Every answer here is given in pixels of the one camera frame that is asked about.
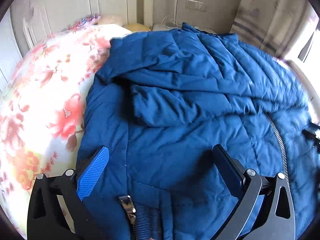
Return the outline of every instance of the blue gripper pad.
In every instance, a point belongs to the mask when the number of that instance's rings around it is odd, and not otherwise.
[[[78,179],[77,194],[82,201],[89,196],[109,161],[109,150],[101,146]]]

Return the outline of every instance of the bed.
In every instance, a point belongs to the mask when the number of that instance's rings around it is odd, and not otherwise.
[[[138,239],[211,239],[237,202],[217,174],[212,148],[220,144],[258,174],[283,173],[296,223],[286,237],[297,239],[316,213],[319,164],[303,132],[308,97],[294,73],[236,34],[186,23],[110,43],[87,96],[77,154],[80,163],[108,147],[108,164],[83,199],[108,238],[129,239],[131,227]],[[134,203],[135,223],[119,203],[123,195]],[[261,202],[242,234],[257,225]]]
[[[94,14],[118,15],[127,24],[142,15],[142,23],[152,26],[153,0],[142,0],[142,14],[139,1],[34,0],[32,17],[23,20],[30,52],[1,96],[0,205],[24,238],[36,175],[75,168],[94,74],[108,58],[109,40],[131,33],[115,24],[66,28]],[[71,221],[63,200],[61,205]]]

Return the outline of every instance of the curtain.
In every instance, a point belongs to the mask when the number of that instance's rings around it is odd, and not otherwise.
[[[281,59],[297,58],[319,18],[308,0],[241,0],[231,31]]]

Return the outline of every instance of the white cable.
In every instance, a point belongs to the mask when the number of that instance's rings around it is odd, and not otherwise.
[[[169,17],[170,15],[167,15],[166,17],[164,17],[163,18],[163,20],[161,21],[161,25],[163,25],[163,21],[167,18],[167,17]]]
[[[177,6],[178,6],[178,0],[174,0],[173,19],[172,19],[173,23],[176,22],[176,18],[177,18]]]
[[[173,23],[173,24],[175,24],[175,25],[177,25],[177,26],[180,26],[180,27],[182,27],[182,25],[179,25],[179,24],[177,24],[177,21],[176,21],[175,23]]]

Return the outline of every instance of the blue down jacket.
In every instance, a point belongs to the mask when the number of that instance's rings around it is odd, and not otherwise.
[[[214,165],[214,145],[260,175],[284,169],[267,116],[286,150],[296,236],[305,230],[316,208],[316,151],[301,133],[310,121],[307,97],[289,70],[235,34],[207,34],[187,24],[111,44],[86,99],[77,157],[90,157],[100,145],[110,151],[83,200],[108,239],[130,239],[122,195],[132,197],[137,223],[151,219],[137,225],[140,239],[210,239],[237,202]]]

